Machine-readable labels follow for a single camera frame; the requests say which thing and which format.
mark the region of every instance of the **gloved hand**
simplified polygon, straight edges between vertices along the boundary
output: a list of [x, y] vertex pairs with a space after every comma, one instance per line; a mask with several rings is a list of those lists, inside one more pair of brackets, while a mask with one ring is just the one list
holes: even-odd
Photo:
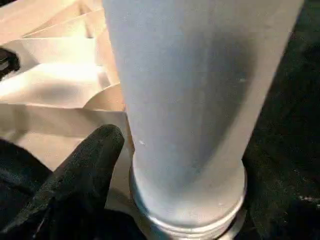
[[104, 125], [95, 130], [51, 174], [26, 207], [1, 231], [1, 237], [145, 239], [131, 216], [104, 209], [123, 144], [118, 127]]

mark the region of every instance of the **gray cylinder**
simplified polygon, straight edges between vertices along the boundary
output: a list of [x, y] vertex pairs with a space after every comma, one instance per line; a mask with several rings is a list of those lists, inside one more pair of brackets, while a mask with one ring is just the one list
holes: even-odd
[[103, 2], [134, 200], [171, 237], [217, 237], [243, 203], [241, 158], [302, 1]]

